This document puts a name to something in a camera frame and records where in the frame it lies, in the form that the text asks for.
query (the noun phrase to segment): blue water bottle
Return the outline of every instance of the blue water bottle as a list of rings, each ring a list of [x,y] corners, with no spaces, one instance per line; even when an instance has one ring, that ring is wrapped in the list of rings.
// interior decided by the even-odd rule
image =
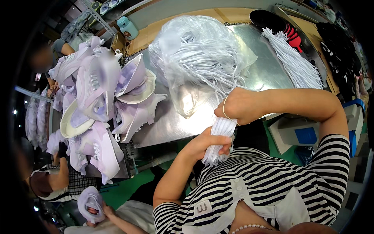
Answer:
[[[133,40],[139,35],[139,31],[126,16],[123,16],[119,20],[117,20],[117,25],[120,28],[121,32],[129,40]]]

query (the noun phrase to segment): stainless steel table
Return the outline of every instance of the stainless steel table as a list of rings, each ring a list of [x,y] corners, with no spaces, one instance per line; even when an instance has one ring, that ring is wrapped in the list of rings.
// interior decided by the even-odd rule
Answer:
[[[249,67],[249,74],[245,70],[242,73],[242,76],[246,77],[246,87],[259,89],[263,86],[261,90],[294,87],[269,41],[261,36],[255,26],[231,25],[228,27],[239,35],[258,56],[257,61]],[[150,64],[148,49],[140,53],[143,54],[145,67],[155,72]],[[155,93],[169,94],[169,89],[156,80]],[[166,98],[156,108],[155,123],[145,124],[133,136],[134,147],[141,148],[200,134],[207,127],[213,125],[216,119],[214,109],[218,104],[215,95],[212,95],[205,104],[198,107],[198,110],[189,119],[185,119],[174,109],[170,97]]]

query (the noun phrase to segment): sneaker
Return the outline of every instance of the sneaker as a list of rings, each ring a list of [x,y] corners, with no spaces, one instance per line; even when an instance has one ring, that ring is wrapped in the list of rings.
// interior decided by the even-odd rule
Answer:
[[[69,139],[84,133],[95,122],[78,109],[77,99],[71,93],[65,94],[62,109],[64,112],[60,122],[60,132],[65,138]]]
[[[48,71],[48,74],[55,81],[62,83],[66,78],[78,70],[82,61],[92,55],[92,49],[85,47],[75,53],[62,57],[58,60],[57,65]]]
[[[91,155],[90,163],[101,172],[102,184],[106,184],[119,172],[116,153],[104,124],[96,121],[92,130],[82,136],[79,151]]]
[[[86,57],[79,67],[77,76],[77,102],[80,111],[91,119],[108,121],[107,96],[100,86],[102,75],[99,71],[99,59]]]
[[[110,51],[102,51],[99,57],[100,72],[102,75],[100,86],[105,92],[105,104],[107,107],[107,116],[109,120],[109,112],[113,108],[114,92],[118,79],[121,76],[121,66],[117,58]]]
[[[146,81],[139,87],[131,90],[127,94],[117,97],[121,102],[127,104],[138,104],[152,95],[156,87],[156,75],[148,69],[145,69]]]
[[[77,201],[78,210],[81,215],[91,223],[100,223],[105,219],[105,213],[102,209],[102,196],[93,186],[87,187],[79,195]],[[97,210],[97,214],[90,213],[88,208]]]
[[[112,131],[112,134],[116,135],[127,132],[128,128],[134,120],[134,117],[129,111],[127,112],[127,106],[122,104],[121,102],[116,101],[114,103],[114,106],[117,108],[117,114],[115,115],[116,118],[113,119],[114,130]]]
[[[77,142],[78,136],[69,139],[69,154],[70,165],[80,172],[82,175],[86,175],[86,166],[88,165],[87,156],[78,151],[79,143]]]
[[[139,104],[123,104],[126,106],[126,112],[133,117],[133,121],[127,128],[127,131],[122,133],[120,142],[129,143],[135,132],[138,132],[145,123],[153,124],[153,119],[156,115],[156,106],[167,96],[167,94],[153,94]]]
[[[116,97],[130,92],[145,82],[145,65],[143,54],[130,60],[122,69],[116,88]]]

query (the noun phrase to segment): glove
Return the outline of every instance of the glove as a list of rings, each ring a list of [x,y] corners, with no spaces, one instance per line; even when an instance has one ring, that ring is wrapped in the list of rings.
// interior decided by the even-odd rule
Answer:
[[[68,147],[65,145],[64,142],[60,142],[59,143],[59,149],[58,149],[58,153],[57,153],[57,156],[59,158],[66,158],[67,155],[66,155],[66,151],[68,150]]]

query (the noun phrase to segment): hand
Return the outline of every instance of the hand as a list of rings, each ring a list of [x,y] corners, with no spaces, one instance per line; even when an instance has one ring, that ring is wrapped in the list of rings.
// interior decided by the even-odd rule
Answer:
[[[58,152],[53,155],[53,162],[52,165],[57,166],[60,162],[60,158],[58,157]]]
[[[205,131],[192,139],[182,150],[180,155],[194,160],[204,158],[206,149],[211,145],[223,145],[222,149],[218,152],[221,154],[229,155],[232,139],[225,136],[212,136],[210,134],[212,127],[205,129]]]
[[[87,221],[87,226],[96,228],[97,224],[93,224],[90,221]]]
[[[117,216],[116,211],[113,209],[113,207],[108,206],[104,201],[102,201],[102,210],[104,211],[104,214],[108,217],[109,220]]]
[[[65,145],[64,142],[60,142],[59,143],[59,149],[58,149],[58,153],[57,153],[57,156],[59,158],[66,158],[67,155],[66,155],[66,151],[68,150],[68,147]]]
[[[50,88],[47,90],[47,97],[48,98],[51,96],[52,92],[53,92],[53,90],[50,89]]]
[[[265,108],[266,100],[262,92],[235,88],[226,98],[225,114],[231,119],[237,119],[238,124],[246,125],[268,114]],[[223,102],[214,110],[214,114],[226,118]]]

